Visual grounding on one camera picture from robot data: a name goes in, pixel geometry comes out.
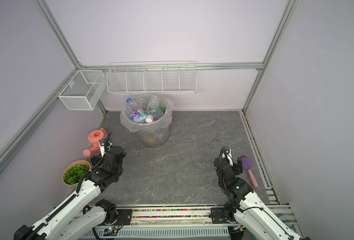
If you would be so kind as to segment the white mesh wall basket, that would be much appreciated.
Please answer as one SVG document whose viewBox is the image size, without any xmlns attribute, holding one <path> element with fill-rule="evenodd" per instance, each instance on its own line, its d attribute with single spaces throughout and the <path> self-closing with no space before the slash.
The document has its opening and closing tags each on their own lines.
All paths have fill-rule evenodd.
<svg viewBox="0 0 354 240">
<path fill-rule="evenodd" d="M 93 111 L 106 85 L 103 71 L 79 70 L 60 92 L 59 99 L 68 110 Z"/>
</svg>

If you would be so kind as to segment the white red label bottle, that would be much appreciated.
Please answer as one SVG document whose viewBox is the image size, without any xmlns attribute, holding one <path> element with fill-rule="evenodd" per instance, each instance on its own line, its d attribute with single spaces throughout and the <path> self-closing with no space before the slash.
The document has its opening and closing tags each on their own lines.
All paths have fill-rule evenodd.
<svg viewBox="0 0 354 240">
<path fill-rule="evenodd" d="M 159 108 L 154 108 L 151 110 L 151 115 L 153 116 L 154 121 L 158 121 L 164 116 L 164 112 Z"/>
</svg>

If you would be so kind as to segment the green soda bottle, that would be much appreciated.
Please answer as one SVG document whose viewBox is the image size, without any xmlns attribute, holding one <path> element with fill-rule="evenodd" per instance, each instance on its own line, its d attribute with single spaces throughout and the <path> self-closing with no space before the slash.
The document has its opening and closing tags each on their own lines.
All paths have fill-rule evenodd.
<svg viewBox="0 0 354 240">
<path fill-rule="evenodd" d="M 161 106 L 159 106 L 158 108 L 165 114 L 166 107 L 161 107 Z"/>
</svg>

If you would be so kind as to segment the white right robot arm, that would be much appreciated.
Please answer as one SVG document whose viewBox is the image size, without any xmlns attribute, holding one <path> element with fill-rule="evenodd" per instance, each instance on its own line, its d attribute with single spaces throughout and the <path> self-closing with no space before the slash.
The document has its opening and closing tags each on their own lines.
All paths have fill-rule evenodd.
<svg viewBox="0 0 354 240">
<path fill-rule="evenodd" d="M 219 186 L 229 199 L 218 218 L 238 223 L 248 229 L 258 240 L 308 240 L 290 229 L 260 199 L 245 180 L 237 174 L 242 172 L 243 159 L 232 159 L 231 148 L 222 147 L 214 160 Z"/>
</svg>

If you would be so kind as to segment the light blue label bottle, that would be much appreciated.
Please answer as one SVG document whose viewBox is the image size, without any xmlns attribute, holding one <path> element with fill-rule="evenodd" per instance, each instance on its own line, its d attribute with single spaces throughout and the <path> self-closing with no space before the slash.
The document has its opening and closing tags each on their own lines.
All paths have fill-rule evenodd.
<svg viewBox="0 0 354 240">
<path fill-rule="evenodd" d="M 138 102 L 131 98 L 126 98 L 126 108 L 129 112 L 129 117 L 134 123 L 142 124 L 146 122 L 147 112 Z"/>
</svg>

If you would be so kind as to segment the purple pink toy spade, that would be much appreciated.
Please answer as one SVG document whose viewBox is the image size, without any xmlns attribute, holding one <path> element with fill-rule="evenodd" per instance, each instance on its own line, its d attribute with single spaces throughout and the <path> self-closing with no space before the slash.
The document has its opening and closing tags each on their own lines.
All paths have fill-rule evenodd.
<svg viewBox="0 0 354 240">
<path fill-rule="evenodd" d="M 248 174 L 250 176 L 250 179 L 252 181 L 252 184 L 253 184 L 253 187 L 254 188 L 258 188 L 259 187 L 259 184 L 252 172 L 252 166 L 253 166 L 253 162 L 251 159 L 249 159 L 247 156 L 244 156 L 242 155 L 240 157 L 241 161 L 242 161 L 242 164 L 243 164 L 243 167 L 248 171 Z"/>
</svg>

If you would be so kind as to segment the pink plastic watering can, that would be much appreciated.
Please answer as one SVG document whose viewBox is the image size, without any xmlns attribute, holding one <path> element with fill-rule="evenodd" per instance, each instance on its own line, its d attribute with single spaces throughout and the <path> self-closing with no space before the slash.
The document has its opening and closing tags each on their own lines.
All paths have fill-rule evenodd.
<svg viewBox="0 0 354 240">
<path fill-rule="evenodd" d="M 89 157 L 92 155 L 94 152 L 100 152 L 100 145 L 99 141 L 102 139 L 105 139 L 107 137 L 107 132 L 104 128 L 101 128 L 99 130 L 95 130 L 92 133 L 88 135 L 87 140 L 92 144 L 92 147 L 90 149 L 86 149 L 83 151 L 83 154 L 86 157 Z"/>
</svg>

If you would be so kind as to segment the clear plastic bin liner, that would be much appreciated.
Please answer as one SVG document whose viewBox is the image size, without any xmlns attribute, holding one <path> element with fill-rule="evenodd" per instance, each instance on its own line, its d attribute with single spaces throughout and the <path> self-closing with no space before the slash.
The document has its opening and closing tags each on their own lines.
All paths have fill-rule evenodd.
<svg viewBox="0 0 354 240">
<path fill-rule="evenodd" d="M 172 100 L 166 98 L 163 95 L 159 94 L 145 94 L 135 97 L 133 99 L 134 102 L 138 103 L 141 107 L 146 110 L 150 98 L 152 96 L 157 96 L 160 98 L 160 107 L 165 107 L 165 113 L 160 120 L 156 120 L 152 123 L 136 123 L 131 119 L 131 112 L 129 111 L 129 107 L 125 107 L 120 113 L 120 121 L 121 124 L 128 129 L 130 132 L 135 133 L 138 131 L 146 131 L 146 132 L 156 132 L 160 129 L 169 127 L 172 122 L 172 112 L 174 110 L 174 105 Z"/>
</svg>

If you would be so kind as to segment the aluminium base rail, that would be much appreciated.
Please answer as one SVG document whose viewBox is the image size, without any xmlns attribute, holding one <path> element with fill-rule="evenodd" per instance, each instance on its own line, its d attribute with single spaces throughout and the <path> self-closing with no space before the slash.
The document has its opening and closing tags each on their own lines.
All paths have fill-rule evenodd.
<svg viewBox="0 0 354 240">
<path fill-rule="evenodd" d="M 255 240 L 247 227 L 225 218 L 217 205 L 118 207 L 112 226 L 88 230 L 82 240 Z"/>
</svg>

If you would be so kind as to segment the grey mesh waste bin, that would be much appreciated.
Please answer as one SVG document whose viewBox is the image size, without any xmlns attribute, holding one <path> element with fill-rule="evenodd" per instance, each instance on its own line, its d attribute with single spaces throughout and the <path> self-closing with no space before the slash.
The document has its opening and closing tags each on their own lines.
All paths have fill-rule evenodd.
<svg viewBox="0 0 354 240">
<path fill-rule="evenodd" d="M 135 132 L 139 141 L 148 148 L 158 148 L 164 145 L 169 138 L 169 127 L 156 132 L 138 131 Z"/>
</svg>

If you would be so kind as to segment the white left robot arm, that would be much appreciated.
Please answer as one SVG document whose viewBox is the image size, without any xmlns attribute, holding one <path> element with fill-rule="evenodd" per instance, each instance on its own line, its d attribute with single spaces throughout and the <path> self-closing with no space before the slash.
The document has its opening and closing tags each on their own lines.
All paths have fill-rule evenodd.
<svg viewBox="0 0 354 240">
<path fill-rule="evenodd" d="M 48 215 L 32 226 L 21 226 L 14 234 L 15 240 L 77 240 L 90 229 L 118 222 L 116 205 L 101 200 L 77 220 L 74 217 L 100 195 L 122 174 L 126 153 L 122 147 L 113 146 L 101 157 L 98 164 L 79 181 L 76 190 Z"/>
</svg>

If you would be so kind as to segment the potted green plant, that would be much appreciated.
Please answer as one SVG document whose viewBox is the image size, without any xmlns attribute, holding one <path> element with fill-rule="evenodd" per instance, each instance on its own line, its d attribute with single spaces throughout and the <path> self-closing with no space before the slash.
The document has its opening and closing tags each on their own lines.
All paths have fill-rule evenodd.
<svg viewBox="0 0 354 240">
<path fill-rule="evenodd" d="M 90 163 L 85 160 L 76 161 L 70 164 L 63 172 L 63 183 L 68 186 L 78 185 L 81 177 L 84 176 L 90 169 Z"/>
</svg>

